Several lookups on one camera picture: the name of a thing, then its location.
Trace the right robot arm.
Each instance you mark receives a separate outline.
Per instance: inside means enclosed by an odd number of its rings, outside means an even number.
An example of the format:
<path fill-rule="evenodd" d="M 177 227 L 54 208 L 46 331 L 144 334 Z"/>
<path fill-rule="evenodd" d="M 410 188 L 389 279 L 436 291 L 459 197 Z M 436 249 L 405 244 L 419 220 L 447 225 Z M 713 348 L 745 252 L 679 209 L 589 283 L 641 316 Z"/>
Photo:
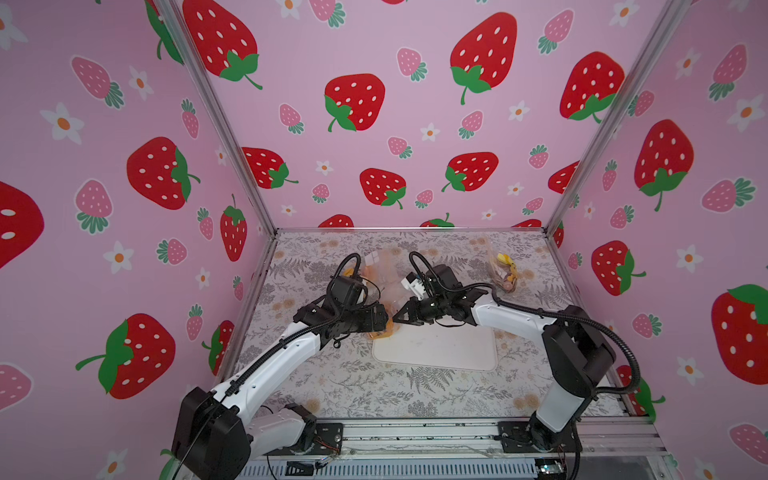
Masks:
<path fill-rule="evenodd" d="M 514 304 L 493 284 L 462 284 L 446 265 L 410 273 L 401 285 L 410 297 L 394 315 L 396 323 L 421 326 L 449 317 L 525 338 L 545 351 L 553 382 L 526 427 L 527 441 L 539 451 L 556 449 L 598 396 L 629 395 L 640 386 L 640 365 L 627 343 L 578 307 L 553 312 Z"/>

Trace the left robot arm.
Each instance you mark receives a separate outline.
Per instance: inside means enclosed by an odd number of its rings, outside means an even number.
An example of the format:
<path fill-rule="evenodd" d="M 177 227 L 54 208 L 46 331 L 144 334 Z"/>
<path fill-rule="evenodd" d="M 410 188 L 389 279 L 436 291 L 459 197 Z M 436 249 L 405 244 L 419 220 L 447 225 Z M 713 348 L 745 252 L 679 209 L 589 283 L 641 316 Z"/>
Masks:
<path fill-rule="evenodd" d="M 234 479 L 253 455 L 311 450 L 320 437 L 317 418 L 307 408 L 290 403 L 264 417 L 258 412 L 330 341 L 385 329 L 385 307 L 367 300 L 371 284 L 357 274 L 332 278 L 325 295 L 301 307 L 279 339 L 248 367 L 210 391 L 188 392 L 172 442 L 175 469 L 188 469 L 200 479 Z"/>

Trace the ziploc bag with cookies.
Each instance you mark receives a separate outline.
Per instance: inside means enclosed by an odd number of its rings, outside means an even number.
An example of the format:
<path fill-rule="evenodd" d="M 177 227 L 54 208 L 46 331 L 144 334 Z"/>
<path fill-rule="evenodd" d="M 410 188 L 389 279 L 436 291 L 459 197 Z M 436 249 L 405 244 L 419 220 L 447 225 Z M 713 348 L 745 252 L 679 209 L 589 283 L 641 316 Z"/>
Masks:
<path fill-rule="evenodd" d="M 362 308 L 364 319 L 361 321 L 359 332 L 367 334 L 372 340 L 392 336 L 399 328 L 393 317 L 402 305 L 402 299 L 392 297 L 381 300 L 377 296 L 369 296 Z"/>

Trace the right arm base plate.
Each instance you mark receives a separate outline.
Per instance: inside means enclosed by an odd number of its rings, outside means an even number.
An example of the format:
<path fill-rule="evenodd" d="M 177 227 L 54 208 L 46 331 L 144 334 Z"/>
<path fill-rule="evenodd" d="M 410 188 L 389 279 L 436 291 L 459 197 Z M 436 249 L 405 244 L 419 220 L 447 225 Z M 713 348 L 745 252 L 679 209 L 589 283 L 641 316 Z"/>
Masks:
<path fill-rule="evenodd" d="M 560 432 L 553 432 L 543 424 L 529 421 L 501 421 L 497 424 L 495 439 L 505 453 L 581 453 L 582 443 L 577 439 L 573 424 Z"/>

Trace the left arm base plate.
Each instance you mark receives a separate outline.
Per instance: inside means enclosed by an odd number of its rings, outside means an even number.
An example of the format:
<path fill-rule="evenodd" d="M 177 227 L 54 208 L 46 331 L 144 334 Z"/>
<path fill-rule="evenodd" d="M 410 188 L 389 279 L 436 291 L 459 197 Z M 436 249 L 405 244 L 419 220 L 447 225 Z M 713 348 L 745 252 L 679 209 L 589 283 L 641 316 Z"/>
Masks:
<path fill-rule="evenodd" d="M 285 449 L 288 455 L 338 455 L 343 443 L 344 424 L 319 422 L 305 430 L 299 440 Z"/>

